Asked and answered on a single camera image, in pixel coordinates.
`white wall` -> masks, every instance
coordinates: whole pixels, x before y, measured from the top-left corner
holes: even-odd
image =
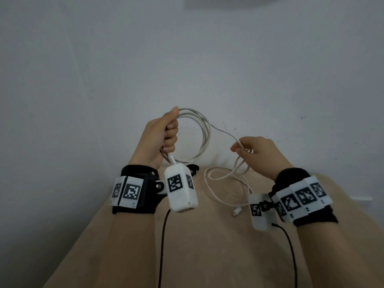
[[[293,164],[329,175],[351,195],[372,196],[368,211],[384,223],[383,9],[383,0],[3,6],[0,212],[2,265],[13,258],[8,283],[21,283],[21,272],[12,272],[20,263],[34,283],[46,279],[145,123],[174,105],[195,108],[238,137],[275,140]],[[194,154],[200,139],[193,122],[180,121],[176,154]],[[232,143],[214,132],[197,163],[231,166]],[[27,269],[33,257],[40,270]]]

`black and white square marker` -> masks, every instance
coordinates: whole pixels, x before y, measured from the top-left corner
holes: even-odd
[[[115,185],[115,189],[113,189],[112,198],[117,197],[119,195],[120,187],[121,187],[121,183],[118,183]]]
[[[262,216],[262,210],[260,204],[251,204],[252,216]]]
[[[282,197],[281,202],[284,204],[285,209],[288,212],[301,207],[300,203],[296,200],[293,194]]]
[[[187,176],[188,187],[190,187],[191,189],[194,189],[191,176],[187,174],[185,175]]]
[[[276,206],[276,210],[277,210],[277,212],[280,214],[281,217],[287,215],[287,213],[285,212],[285,210],[284,210],[282,204],[280,203],[280,201],[277,202],[277,203],[275,204],[275,206]]]
[[[323,188],[320,186],[319,183],[313,183],[311,184],[311,187],[319,198],[327,195],[327,193],[324,192]]]
[[[307,205],[309,203],[317,201],[315,195],[311,192],[311,189],[309,189],[308,187],[298,190],[295,193],[297,197],[299,197],[299,200],[303,205]]]
[[[181,182],[180,175],[168,178],[168,187],[170,192],[181,189],[183,187],[183,183]]]
[[[125,199],[133,199],[137,200],[137,197],[139,195],[141,186],[133,185],[133,184],[127,184],[124,189],[124,193],[122,194],[122,197]]]

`charging cable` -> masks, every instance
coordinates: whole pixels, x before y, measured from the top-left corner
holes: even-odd
[[[204,152],[207,150],[207,147],[208,147],[209,142],[211,140],[211,130],[212,130],[212,127],[214,129],[217,129],[218,131],[224,132],[224,133],[232,136],[239,143],[240,147],[245,149],[244,146],[242,145],[242,143],[236,137],[234,137],[232,134],[230,134],[227,131],[224,131],[222,129],[219,129],[219,128],[215,127],[213,124],[211,124],[208,121],[208,119],[203,114],[201,114],[197,110],[194,110],[194,109],[191,109],[191,108],[181,108],[180,112],[179,112],[179,116],[177,118],[190,118],[190,119],[193,119],[195,122],[197,122],[197,124],[200,126],[200,128],[202,130],[202,133],[203,133],[203,141],[202,141],[202,144],[200,146],[200,149],[199,149],[198,153],[195,156],[191,157],[190,159],[186,159],[186,160],[176,159],[172,155],[167,154],[166,152],[164,152],[164,150],[161,149],[161,152],[162,152],[162,154],[164,156],[164,159],[167,162],[169,162],[170,164],[176,164],[176,163],[191,164],[191,163],[195,162],[196,160],[198,160],[204,154]],[[246,186],[246,190],[245,190],[246,191],[246,197],[248,197],[248,193],[253,193],[253,190],[251,189],[251,187],[248,184],[247,179],[243,175],[248,172],[249,166],[247,167],[247,169],[245,171],[237,172],[237,170],[241,167],[241,165],[244,164],[244,160],[242,162],[240,162],[240,164],[238,164],[239,159],[240,159],[240,157],[237,157],[233,170],[227,169],[227,168],[222,168],[222,167],[211,167],[211,168],[206,169],[205,172],[204,172],[204,181],[207,184],[207,187],[208,187],[209,191],[212,193],[212,195],[214,196],[214,198],[218,202],[220,202],[220,203],[222,203],[224,205],[228,205],[228,206],[236,208],[233,211],[233,216],[238,215],[238,213],[241,211],[241,208],[243,206],[248,205],[248,200],[247,200],[247,202],[245,202],[243,204],[231,204],[231,203],[227,203],[227,202],[224,202],[223,200],[219,199],[215,195],[215,193],[213,192],[213,190],[211,189],[211,187],[208,184],[207,173],[208,173],[208,178],[211,179],[211,180],[223,180],[223,179],[226,179],[228,177],[235,178],[236,180],[240,181],[242,184],[244,184]],[[224,172],[221,172],[221,171],[218,171],[218,170],[214,170],[214,171],[208,172],[209,170],[211,170],[213,168],[222,168],[222,169],[229,170],[230,172],[229,173],[224,173]],[[211,175],[213,173],[223,174],[223,176],[221,176],[219,178],[212,178]]]

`person's left arm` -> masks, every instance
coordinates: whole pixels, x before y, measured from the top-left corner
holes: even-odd
[[[179,109],[175,107],[161,118],[148,122],[128,165],[159,169],[163,161],[160,148],[167,153],[175,151],[178,115]],[[95,288],[155,287],[153,213],[116,213],[101,256]]]

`black wire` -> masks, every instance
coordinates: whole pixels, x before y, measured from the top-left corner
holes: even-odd
[[[164,249],[164,233],[166,231],[166,223],[167,223],[167,218],[170,213],[170,209],[167,212],[166,217],[164,218],[164,224],[163,224],[163,234],[161,235],[161,252],[160,252],[160,269],[159,269],[159,285],[158,287],[161,287],[161,274],[163,272],[163,249]]]
[[[293,269],[295,270],[295,288],[297,288],[297,266],[296,266],[296,259],[295,259],[295,253],[294,253],[294,251],[293,251],[293,247],[292,247],[292,243],[291,243],[291,240],[290,240],[290,238],[289,238],[289,235],[288,235],[288,233],[285,231],[285,229],[282,228],[280,225],[275,224],[275,223],[272,223],[272,226],[281,228],[281,229],[283,230],[283,232],[285,233],[287,239],[288,239],[289,246],[290,246],[290,248],[291,248],[291,253],[292,253]]]

